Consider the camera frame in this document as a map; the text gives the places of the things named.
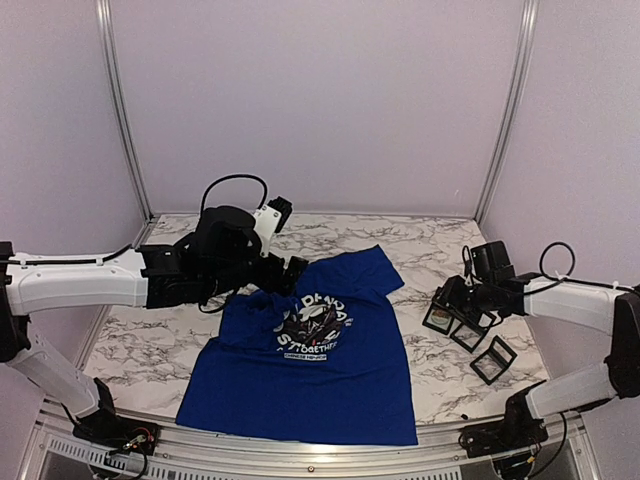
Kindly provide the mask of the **green round brooch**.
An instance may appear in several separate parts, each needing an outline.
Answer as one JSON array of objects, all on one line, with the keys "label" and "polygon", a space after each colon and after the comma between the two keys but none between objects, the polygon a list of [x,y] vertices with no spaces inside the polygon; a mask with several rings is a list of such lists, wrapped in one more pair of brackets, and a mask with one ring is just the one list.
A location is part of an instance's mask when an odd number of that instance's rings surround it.
[{"label": "green round brooch", "polygon": [[430,322],[435,325],[444,327],[445,325],[448,325],[450,321],[451,321],[450,314],[444,310],[436,309],[431,312]]}]

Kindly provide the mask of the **blue panda print t-shirt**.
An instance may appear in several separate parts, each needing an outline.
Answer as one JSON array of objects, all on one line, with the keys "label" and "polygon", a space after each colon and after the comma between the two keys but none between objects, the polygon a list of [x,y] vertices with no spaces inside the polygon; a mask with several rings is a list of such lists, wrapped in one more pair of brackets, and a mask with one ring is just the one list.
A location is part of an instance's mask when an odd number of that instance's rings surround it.
[{"label": "blue panda print t-shirt", "polygon": [[236,297],[197,357],[176,423],[279,441],[415,445],[408,360],[389,299],[402,286],[373,246],[311,263],[288,296]]}]

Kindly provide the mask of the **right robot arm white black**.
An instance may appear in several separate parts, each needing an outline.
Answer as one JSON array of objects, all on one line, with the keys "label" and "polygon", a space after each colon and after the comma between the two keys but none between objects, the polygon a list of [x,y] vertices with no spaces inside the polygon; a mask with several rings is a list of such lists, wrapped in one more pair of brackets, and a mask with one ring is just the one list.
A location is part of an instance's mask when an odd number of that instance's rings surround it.
[{"label": "right robot arm white black", "polygon": [[549,318],[598,330],[611,339],[609,354],[592,366],[512,395],[495,430],[515,448],[554,414],[590,410],[615,398],[639,395],[639,290],[550,275],[543,269],[517,274],[502,241],[463,251],[464,272],[438,287],[432,307],[466,326],[482,317]]}]

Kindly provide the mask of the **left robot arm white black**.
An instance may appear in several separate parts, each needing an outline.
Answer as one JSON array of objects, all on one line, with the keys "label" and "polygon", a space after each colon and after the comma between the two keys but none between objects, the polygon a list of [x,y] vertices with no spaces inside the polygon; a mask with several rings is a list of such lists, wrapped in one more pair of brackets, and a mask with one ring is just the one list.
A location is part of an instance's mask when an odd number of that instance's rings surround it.
[{"label": "left robot arm white black", "polygon": [[205,306],[247,285],[286,296],[308,263],[270,250],[291,214],[278,198],[248,213],[232,206],[203,209],[193,232],[172,245],[126,246],[87,256],[38,256],[1,245],[1,361],[60,401],[79,430],[106,445],[130,430],[109,388],[74,367],[30,327],[35,312],[94,305],[147,310]]}]

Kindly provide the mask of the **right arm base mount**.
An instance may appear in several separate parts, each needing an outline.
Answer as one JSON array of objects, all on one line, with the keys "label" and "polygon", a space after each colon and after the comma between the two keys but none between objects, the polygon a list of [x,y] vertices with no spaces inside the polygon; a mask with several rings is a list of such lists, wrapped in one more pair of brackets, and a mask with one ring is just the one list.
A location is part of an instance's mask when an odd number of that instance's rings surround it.
[{"label": "right arm base mount", "polygon": [[548,439],[542,420],[505,417],[463,427],[458,443],[469,458],[477,458],[538,446]]}]

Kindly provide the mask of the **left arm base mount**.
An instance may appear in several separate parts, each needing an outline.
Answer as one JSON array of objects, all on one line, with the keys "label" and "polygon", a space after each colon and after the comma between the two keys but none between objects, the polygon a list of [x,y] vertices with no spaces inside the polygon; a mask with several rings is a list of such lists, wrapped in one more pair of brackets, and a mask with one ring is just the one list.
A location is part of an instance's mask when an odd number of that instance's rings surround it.
[{"label": "left arm base mount", "polygon": [[152,455],[155,451],[160,433],[156,423],[123,417],[113,407],[103,405],[84,417],[72,415],[66,407],[64,410],[77,438],[109,447],[115,453]]}]

